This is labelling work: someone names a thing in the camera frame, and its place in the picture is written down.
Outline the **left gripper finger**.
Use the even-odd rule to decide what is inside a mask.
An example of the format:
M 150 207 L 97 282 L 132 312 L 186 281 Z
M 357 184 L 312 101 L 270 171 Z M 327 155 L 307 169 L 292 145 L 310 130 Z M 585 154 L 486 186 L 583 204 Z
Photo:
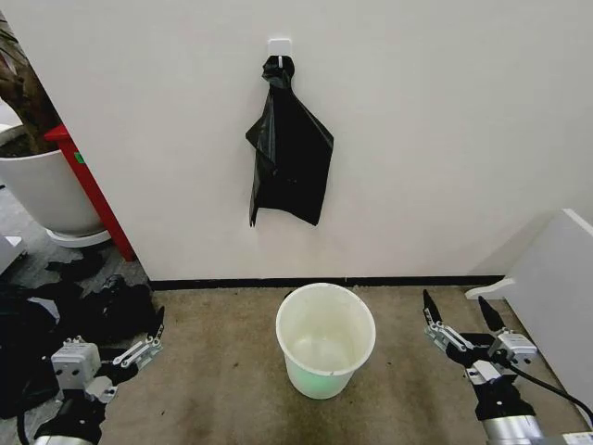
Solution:
M 117 356 L 112 364 L 122 369 L 128 369 L 134 365 L 138 371 L 150 364 L 163 349 L 161 336 L 164 330 L 164 314 L 165 307 L 160 307 L 156 313 L 154 327 L 147 337 Z

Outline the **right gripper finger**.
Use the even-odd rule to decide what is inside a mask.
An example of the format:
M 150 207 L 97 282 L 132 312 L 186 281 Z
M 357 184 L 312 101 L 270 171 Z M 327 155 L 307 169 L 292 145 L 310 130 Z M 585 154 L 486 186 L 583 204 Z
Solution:
M 503 339 L 504 336 L 509 333 L 509 329 L 504 324 L 498 311 L 496 311 L 482 296 L 478 297 L 478 303 L 488 329 L 498 340 Z
M 443 352 L 448 349 L 461 353 L 470 350 L 470 343 L 453 328 L 443 323 L 440 312 L 427 289 L 423 290 L 423 316 L 427 323 L 424 333 Z

